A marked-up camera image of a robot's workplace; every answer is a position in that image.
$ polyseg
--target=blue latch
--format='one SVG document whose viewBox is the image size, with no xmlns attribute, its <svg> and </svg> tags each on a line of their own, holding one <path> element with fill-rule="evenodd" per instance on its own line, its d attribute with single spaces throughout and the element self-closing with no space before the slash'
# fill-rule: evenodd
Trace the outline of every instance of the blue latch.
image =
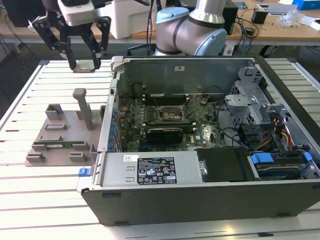
<svg viewBox="0 0 320 240">
<path fill-rule="evenodd" d="M 274 163 L 274 159 L 268 152 L 257 152 L 251 156 L 252 162 L 254 164 L 270 164 Z"/>
<path fill-rule="evenodd" d="M 310 164 L 312 162 L 312 156 L 309 152 L 305 152 L 304 154 L 305 159 L 308 161 L 308 163 Z"/>
<path fill-rule="evenodd" d="M 78 172 L 78 177 L 90 177 L 90 168 L 80 168 Z"/>
</svg>

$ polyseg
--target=power supply label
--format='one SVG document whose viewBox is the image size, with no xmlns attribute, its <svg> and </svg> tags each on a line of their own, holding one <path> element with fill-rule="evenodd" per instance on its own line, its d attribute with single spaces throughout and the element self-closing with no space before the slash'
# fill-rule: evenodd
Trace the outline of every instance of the power supply label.
<svg viewBox="0 0 320 240">
<path fill-rule="evenodd" d="M 174 157 L 138 158 L 137 183 L 140 185 L 176 184 Z"/>
</svg>

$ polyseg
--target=motherboard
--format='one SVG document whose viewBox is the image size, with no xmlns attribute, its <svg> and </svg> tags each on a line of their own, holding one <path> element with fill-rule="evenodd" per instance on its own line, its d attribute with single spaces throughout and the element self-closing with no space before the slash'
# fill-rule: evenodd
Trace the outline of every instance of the motherboard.
<svg viewBox="0 0 320 240">
<path fill-rule="evenodd" d="M 194 95 L 180 102 L 122 97 L 122 150 L 167 152 L 225 147 L 224 136 L 216 124 L 217 107 L 218 102 L 211 102 L 206 95 Z"/>
</svg>

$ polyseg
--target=metal case frame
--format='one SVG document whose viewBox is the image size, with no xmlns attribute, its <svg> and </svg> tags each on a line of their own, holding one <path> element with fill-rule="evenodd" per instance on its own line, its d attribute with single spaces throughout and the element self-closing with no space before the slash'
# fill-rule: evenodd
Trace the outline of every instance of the metal case frame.
<svg viewBox="0 0 320 240">
<path fill-rule="evenodd" d="M 238 59 L 234 57 L 179 57 L 179 59 L 210 60 Z M 118 58 L 113 68 L 122 71 L 122 64 L 136 58 Z M 262 57 L 239 57 L 253 62 L 266 82 L 281 98 L 300 130 L 319 154 L 320 128 L 308 115 L 278 75 Z M 117 92 L 116 82 L 110 86 Z M 113 104 L 114 97 L 108 99 Z M 112 109 L 105 111 L 106 126 L 101 137 L 109 135 Z M 170 184 L 152 186 L 103 186 L 102 172 L 107 160 L 107 137 L 100 139 L 93 185 L 82 190 L 81 195 L 107 226 L 196 222 L 243 218 L 269 218 L 296 216 L 320 200 L 319 179 L 276 180 L 257 182 L 213 182 L 203 184 Z M 317 169 L 314 163 L 310 168 Z"/>
</svg>

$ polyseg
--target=yellow wire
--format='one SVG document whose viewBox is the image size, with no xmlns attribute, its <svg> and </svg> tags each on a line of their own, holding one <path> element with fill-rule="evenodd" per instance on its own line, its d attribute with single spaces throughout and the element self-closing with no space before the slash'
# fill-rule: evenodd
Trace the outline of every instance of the yellow wire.
<svg viewBox="0 0 320 240">
<path fill-rule="evenodd" d="M 288 138 L 287 134 L 285 134 L 284 132 L 282 132 L 281 134 L 285 136 L 286 142 L 288 144 L 288 147 L 290 148 L 290 146 L 289 146 L 289 138 Z"/>
<path fill-rule="evenodd" d="M 267 145 L 268 143 L 270 143 L 271 140 L 272 140 L 272 138 L 268 139 L 265 143 L 263 143 L 262 145 L 260 145 L 259 147 L 257 147 L 255 150 L 258 150 L 258 149 L 264 147 L 265 145 Z"/>
</svg>

